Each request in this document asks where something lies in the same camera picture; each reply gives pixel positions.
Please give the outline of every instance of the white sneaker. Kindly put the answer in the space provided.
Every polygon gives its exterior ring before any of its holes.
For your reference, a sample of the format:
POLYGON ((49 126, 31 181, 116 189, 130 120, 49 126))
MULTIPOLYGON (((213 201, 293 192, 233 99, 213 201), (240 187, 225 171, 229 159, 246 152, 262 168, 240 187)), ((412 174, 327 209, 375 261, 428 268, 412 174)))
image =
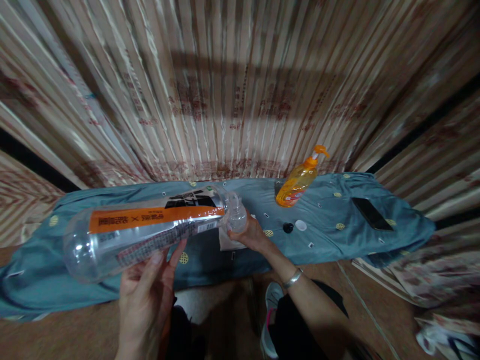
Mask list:
POLYGON ((263 324, 263 328, 261 330, 261 347, 266 355, 271 359, 277 359, 277 351, 275 350, 274 343, 272 342, 272 338, 270 337, 269 330, 267 329, 267 321, 268 321, 268 314, 272 309, 277 309, 279 305, 279 300, 284 296, 284 292, 282 291, 282 287, 277 282, 271 282, 265 294, 265 305, 266 305, 266 314, 267 318, 265 319, 265 323, 263 324))

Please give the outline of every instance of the smartphone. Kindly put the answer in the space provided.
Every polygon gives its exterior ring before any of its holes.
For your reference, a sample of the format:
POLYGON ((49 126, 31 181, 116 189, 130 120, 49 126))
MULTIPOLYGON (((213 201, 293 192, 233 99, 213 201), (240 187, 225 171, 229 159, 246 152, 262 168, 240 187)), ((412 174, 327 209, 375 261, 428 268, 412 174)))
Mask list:
POLYGON ((373 206, 370 200, 361 197, 352 197, 351 199, 372 228, 380 231, 394 230, 384 219, 382 214, 380 214, 375 206, 373 206))

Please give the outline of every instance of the teal fabric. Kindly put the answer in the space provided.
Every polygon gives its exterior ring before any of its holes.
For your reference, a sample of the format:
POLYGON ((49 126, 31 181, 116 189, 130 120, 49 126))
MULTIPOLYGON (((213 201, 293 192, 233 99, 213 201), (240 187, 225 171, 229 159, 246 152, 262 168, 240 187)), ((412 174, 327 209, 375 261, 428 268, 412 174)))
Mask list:
MULTIPOLYGON (((318 176, 300 201, 292 208, 275 203, 275 187, 280 179, 235 179, 224 185, 238 192, 243 203, 264 230, 272 230, 274 243, 296 264, 325 263, 339 259, 366 257, 371 253, 397 259, 401 249, 423 245, 435 225, 409 204, 383 188, 371 174, 340 173, 318 176), (393 232, 371 228, 351 198, 368 198, 385 219, 396 222, 393 232), (294 229, 287 234, 284 223, 306 222, 306 231, 294 229), (344 229, 337 229, 343 224, 344 229)), ((223 186, 222 182, 202 182, 198 186, 223 186)), ((131 186, 89 189, 69 193, 56 204, 32 238, 13 254, 11 262, 0 269, 0 317, 25 315, 31 319, 42 313, 71 310, 118 298, 120 276, 99 284, 80 284, 67 272, 62 260, 62 236, 70 218, 82 209, 101 205, 138 202, 175 195, 191 190, 188 182, 147 183, 131 186)), ((221 281, 262 273, 269 264, 249 249, 220 252, 218 230, 192 237, 185 252, 187 264, 179 264, 175 288, 215 284, 221 281)))

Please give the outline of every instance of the orange pump bottle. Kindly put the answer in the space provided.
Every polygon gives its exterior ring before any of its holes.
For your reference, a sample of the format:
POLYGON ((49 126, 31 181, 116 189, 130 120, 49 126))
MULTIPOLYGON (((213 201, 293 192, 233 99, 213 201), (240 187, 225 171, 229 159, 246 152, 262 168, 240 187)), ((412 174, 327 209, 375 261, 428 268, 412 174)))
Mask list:
POLYGON ((318 175, 317 165, 319 160, 317 158, 320 153, 327 158, 330 157, 325 146, 317 145, 313 154, 302 165, 292 170, 275 198, 278 205, 283 208, 291 208, 302 197, 318 175))

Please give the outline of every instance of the silver bracelet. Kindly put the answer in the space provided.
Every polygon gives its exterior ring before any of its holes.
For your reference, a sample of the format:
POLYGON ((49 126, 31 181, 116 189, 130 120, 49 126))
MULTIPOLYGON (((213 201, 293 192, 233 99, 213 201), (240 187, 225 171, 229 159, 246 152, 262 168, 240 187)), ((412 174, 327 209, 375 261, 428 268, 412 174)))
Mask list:
POLYGON ((299 268, 298 268, 298 269, 295 271, 295 274, 293 274, 293 276, 290 278, 290 280, 288 280, 287 282, 284 282, 284 283, 283 283, 283 287, 284 287, 285 289, 288 289, 288 288, 290 288, 291 286, 293 286, 293 285, 297 282, 297 280, 300 279, 300 276, 302 276, 302 273, 303 273, 302 269, 299 269, 299 268))

